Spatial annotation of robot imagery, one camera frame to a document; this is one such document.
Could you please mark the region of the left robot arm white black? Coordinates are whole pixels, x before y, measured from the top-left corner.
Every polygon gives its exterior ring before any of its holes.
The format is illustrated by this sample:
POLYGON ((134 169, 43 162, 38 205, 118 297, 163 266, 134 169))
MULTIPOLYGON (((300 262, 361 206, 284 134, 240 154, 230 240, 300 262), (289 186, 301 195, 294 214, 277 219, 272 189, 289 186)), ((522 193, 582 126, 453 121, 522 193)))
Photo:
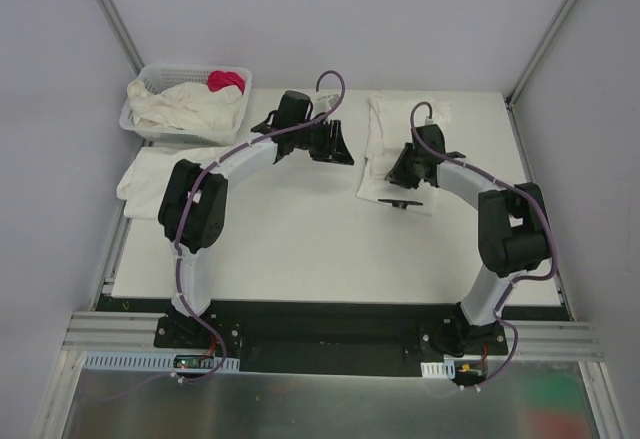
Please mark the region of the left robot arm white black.
POLYGON ((188 347, 202 347, 210 337, 221 339, 206 319, 211 293, 201 256, 223 231, 229 189, 295 150, 307 152, 316 162, 352 166, 354 159, 341 122, 330 118, 345 95, 341 90, 328 96, 326 105, 316 109, 308 95, 287 90, 278 107, 251 129, 245 142, 207 166, 182 159, 173 167, 158 222, 173 253, 172 311, 184 316, 176 334, 188 347))

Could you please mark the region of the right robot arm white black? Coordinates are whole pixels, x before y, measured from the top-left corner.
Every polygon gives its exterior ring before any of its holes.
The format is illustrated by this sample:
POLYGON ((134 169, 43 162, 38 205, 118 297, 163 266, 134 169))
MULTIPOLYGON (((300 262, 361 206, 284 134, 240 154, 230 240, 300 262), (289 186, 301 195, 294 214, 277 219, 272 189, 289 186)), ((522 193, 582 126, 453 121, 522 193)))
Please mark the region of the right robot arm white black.
POLYGON ((404 146, 386 181, 406 189, 424 182, 476 210, 482 266, 469 293, 434 336, 461 353, 473 353, 498 324, 519 279, 552 256, 540 188, 531 182, 504 185, 467 163, 464 156, 448 153, 444 134, 435 124, 412 129, 412 141, 404 146))

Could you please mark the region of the folded white t shirt stack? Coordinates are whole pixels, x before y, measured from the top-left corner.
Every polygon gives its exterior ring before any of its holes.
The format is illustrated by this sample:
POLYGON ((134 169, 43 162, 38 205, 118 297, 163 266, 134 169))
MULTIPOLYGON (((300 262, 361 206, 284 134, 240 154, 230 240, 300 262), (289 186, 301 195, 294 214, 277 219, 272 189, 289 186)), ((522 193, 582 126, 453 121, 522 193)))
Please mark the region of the folded white t shirt stack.
POLYGON ((116 189, 125 202, 124 216, 138 220, 157 220, 172 170, 182 159, 208 166, 230 147, 175 149, 143 147, 122 176, 116 189))

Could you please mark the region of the red garment in basket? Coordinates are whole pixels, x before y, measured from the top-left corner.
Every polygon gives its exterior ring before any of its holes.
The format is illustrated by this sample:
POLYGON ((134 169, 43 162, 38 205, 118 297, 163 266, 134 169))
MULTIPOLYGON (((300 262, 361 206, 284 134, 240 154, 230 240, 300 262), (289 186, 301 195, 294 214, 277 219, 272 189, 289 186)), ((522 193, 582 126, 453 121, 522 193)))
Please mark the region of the red garment in basket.
POLYGON ((211 92, 218 92, 227 87, 237 87, 241 94, 245 92, 246 81, 234 71, 212 71, 207 78, 207 87, 211 92))

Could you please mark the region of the white plastic laundry basket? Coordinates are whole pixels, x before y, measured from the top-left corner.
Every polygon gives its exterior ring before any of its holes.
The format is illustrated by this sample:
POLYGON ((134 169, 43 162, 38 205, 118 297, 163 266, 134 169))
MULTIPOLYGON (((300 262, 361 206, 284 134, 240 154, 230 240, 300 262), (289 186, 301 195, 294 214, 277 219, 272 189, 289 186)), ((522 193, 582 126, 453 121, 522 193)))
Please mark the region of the white plastic laundry basket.
POLYGON ((231 145, 251 86, 243 67, 150 64, 127 86, 119 124, 148 141, 231 145))

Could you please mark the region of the cream clothes in basket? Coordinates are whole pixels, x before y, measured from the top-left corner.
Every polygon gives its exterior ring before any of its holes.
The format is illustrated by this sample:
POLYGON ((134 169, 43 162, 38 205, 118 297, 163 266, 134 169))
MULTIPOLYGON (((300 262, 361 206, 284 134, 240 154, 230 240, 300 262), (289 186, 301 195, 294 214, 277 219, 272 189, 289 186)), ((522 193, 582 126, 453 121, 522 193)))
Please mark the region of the cream clothes in basket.
POLYGON ((152 94, 138 79, 127 86, 127 95, 136 126, 212 132, 234 128, 243 98, 237 87, 211 92, 196 82, 152 94))

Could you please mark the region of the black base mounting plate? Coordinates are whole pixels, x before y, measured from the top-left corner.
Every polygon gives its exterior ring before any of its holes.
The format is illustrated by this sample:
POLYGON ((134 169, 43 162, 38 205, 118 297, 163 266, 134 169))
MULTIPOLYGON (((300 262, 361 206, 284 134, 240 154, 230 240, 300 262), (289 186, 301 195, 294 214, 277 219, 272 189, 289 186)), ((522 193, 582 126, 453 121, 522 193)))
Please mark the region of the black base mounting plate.
POLYGON ((218 300, 200 320, 167 299, 99 301, 100 312, 159 314, 157 348, 206 349, 215 329, 218 358, 243 372, 416 377, 445 356, 500 357, 505 332, 494 323, 474 332, 451 304, 355 304, 218 300))

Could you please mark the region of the left aluminium frame post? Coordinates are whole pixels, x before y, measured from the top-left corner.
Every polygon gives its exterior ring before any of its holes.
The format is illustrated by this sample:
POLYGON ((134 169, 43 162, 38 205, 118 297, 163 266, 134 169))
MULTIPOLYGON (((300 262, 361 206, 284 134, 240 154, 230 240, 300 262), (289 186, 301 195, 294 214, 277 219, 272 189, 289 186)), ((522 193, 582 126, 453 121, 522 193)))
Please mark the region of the left aluminium frame post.
POLYGON ((95 0, 98 4, 109 28, 124 53, 135 74, 139 74, 145 63, 128 31, 128 28, 115 4, 114 0, 95 0))

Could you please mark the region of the aluminium frame post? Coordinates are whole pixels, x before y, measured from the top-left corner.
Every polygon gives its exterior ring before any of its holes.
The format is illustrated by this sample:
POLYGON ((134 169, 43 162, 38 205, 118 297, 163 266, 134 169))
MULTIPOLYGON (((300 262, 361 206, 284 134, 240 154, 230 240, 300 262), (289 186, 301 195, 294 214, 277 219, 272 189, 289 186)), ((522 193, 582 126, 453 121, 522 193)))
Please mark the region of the aluminium frame post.
POLYGON ((109 28, 124 53, 135 74, 139 74, 145 63, 128 31, 128 28, 115 4, 114 0, 95 0, 98 4, 109 28))
POLYGON ((562 29, 576 9, 580 0, 562 0, 554 13, 550 23, 546 27, 540 40, 537 42, 533 53, 528 59, 522 73, 519 75, 511 92, 506 96, 505 102, 508 110, 512 110, 536 71, 541 66, 547 54, 551 51, 554 42, 559 37, 562 29))

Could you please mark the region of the aluminium rail front right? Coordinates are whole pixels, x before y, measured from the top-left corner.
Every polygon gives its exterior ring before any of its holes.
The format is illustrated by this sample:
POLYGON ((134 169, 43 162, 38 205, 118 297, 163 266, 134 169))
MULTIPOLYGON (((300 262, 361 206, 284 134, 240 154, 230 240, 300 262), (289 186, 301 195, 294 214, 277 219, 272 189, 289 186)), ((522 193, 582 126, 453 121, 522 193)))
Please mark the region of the aluminium rail front right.
POLYGON ((596 328, 588 322, 513 321, 516 361, 603 362, 596 328))

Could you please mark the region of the aluminium rail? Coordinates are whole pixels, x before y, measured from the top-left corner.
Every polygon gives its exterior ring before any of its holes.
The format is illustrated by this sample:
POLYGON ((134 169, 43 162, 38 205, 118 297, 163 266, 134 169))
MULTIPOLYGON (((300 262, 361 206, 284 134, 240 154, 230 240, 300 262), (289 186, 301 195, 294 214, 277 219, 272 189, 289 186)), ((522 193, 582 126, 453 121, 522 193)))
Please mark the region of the aluminium rail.
POLYGON ((153 347, 158 313, 75 312, 63 346, 71 349, 148 349, 153 347))
POLYGON ((516 361, 603 362, 596 328, 588 322, 513 321, 516 361))

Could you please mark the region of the right aluminium frame post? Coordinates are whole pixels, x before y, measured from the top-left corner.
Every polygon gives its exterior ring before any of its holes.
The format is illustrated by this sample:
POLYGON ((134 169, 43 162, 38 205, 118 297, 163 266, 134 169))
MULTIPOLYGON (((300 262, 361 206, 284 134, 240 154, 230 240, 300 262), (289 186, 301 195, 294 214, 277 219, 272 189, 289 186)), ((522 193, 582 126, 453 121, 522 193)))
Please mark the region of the right aluminium frame post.
POLYGON ((554 13, 550 23, 546 27, 540 40, 537 42, 533 53, 528 59, 522 73, 519 75, 511 92, 506 96, 505 102, 508 110, 512 110, 536 71, 541 66, 547 54, 551 51, 554 42, 559 37, 562 29, 576 9, 580 0, 562 0, 554 13))

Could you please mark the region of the aluminium rail front left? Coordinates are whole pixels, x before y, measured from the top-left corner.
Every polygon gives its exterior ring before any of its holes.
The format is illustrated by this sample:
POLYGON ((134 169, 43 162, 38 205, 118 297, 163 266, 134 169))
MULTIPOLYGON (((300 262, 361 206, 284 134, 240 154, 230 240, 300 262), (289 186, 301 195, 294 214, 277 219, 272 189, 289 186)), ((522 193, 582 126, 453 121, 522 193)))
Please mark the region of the aluminium rail front left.
POLYGON ((148 349, 153 347, 158 313, 75 312, 63 346, 71 349, 148 349))

